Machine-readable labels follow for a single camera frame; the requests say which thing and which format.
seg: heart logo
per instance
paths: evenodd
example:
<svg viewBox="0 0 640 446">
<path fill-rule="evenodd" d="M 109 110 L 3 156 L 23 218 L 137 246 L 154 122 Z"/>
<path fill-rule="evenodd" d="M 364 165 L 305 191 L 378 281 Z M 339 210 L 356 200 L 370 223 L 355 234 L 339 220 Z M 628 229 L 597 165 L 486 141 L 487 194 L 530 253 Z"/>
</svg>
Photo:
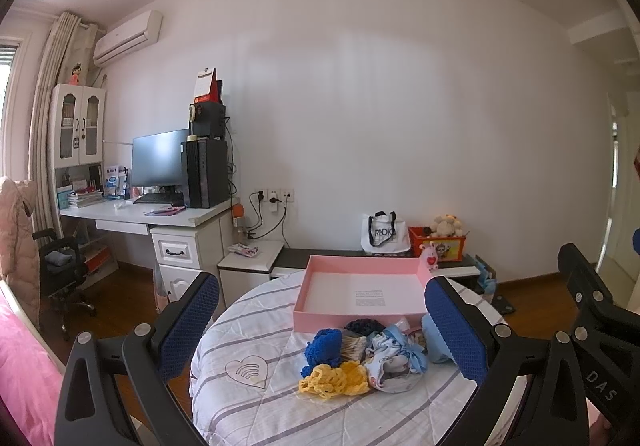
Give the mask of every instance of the heart logo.
<svg viewBox="0 0 640 446">
<path fill-rule="evenodd" d="M 231 361 L 225 365 L 226 374 L 234 381 L 246 386 L 267 387 L 269 367 L 260 356 L 247 356 L 242 361 Z"/>
</svg>

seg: white desk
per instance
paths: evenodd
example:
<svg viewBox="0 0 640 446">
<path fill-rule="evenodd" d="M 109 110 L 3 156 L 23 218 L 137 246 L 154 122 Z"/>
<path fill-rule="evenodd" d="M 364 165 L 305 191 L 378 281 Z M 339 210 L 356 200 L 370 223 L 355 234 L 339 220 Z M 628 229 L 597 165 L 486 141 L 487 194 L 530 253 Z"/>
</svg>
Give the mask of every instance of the white desk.
<svg viewBox="0 0 640 446">
<path fill-rule="evenodd" d="M 230 209 L 232 203 L 228 200 L 208 209 L 185 209 L 177 215 L 170 217 L 148 217 L 145 213 L 155 211 L 169 204 L 129 204 L 122 209 L 116 209 L 115 203 L 121 201 L 105 201 L 86 207 L 68 207 L 60 209 L 63 217 L 76 217 L 78 219 L 108 220 L 110 222 L 142 223 L 145 225 L 175 225 L 177 227 L 196 227 L 203 222 Z"/>
<path fill-rule="evenodd" d="M 171 301 L 180 299 L 202 271 L 215 275 L 221 295 L 214 319 L 225 311 L 218 262 L 228 254 L 233 239 L 230 199 L 209 209 L 185 209 L 170 217 L 146 216 L 167 204 L 130 204 L 116 209 L 117 201 L 60 209 L 63 217 L 95 220 L 97 229 L 151 235 L 164 288 Z"/>
</svg>

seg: striped tablecloth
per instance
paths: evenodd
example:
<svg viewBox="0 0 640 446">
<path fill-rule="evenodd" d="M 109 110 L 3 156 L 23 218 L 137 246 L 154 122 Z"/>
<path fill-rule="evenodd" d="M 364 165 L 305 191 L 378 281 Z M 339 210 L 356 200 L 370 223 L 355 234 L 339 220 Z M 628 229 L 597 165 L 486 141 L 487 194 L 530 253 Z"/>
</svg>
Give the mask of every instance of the striped tablecloth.
<svg viewBox="0 0 640 446">
<path fill-rule="evenodd" d="M 303 352 L 313 338 L 292 328 L 303 274 L 293 273 L 248 292 L 200 340 L 191 362 L 190 394 L 194 425 L 206 441 L 212 446 L 437 444 L 476 386 L 452 362 L 430 363 L 422 380 L 403 394 L 371 390 L 363 396 L 324 401 L 298 393 L 300 369 L 306 365 Z M 490 323 L 500 321 L 477 294 L 452 284 Z M 253 358 L 244 362 L 249 356 Z M 243 384 L 264 376 L 257 363 L 266 380 L 262 386 Z M 239 382 L 227 371 L 247 379 Z M 518 379 L 488 444 L 502 441 L 525 386 L 526 380 Z"/>
</svg>

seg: pink box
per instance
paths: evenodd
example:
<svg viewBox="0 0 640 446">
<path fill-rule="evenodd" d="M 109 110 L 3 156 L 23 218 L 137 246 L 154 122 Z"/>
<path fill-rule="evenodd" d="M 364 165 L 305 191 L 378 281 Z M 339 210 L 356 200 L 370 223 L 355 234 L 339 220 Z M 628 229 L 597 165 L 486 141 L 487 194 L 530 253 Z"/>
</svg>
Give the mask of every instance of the pink box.
<svg viewBox="0 0 640 446">
<path fill-rule="evenodd" d="M 420 258 L 311 256 L 293 309 L 293 330 L 339 329 L 359 318 L 386 326 L 402 316 L 420 326 L 424 288 L 432 277 Z"/>
</svg>

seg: air conditioner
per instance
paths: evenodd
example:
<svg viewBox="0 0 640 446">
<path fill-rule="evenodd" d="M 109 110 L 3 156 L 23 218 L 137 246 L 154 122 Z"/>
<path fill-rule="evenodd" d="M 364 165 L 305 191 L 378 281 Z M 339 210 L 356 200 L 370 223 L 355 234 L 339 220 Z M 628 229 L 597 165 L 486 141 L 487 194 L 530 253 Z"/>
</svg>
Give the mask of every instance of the air conditioner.
<svg viewBox="0 0 640 446">
<path fill-rule="evenodd" d="M 162 14 L 147 11 L 107 32 L 95 44 L 95 66 L 107 66 L 113 61 L 158 42 Z"/>
</svg>

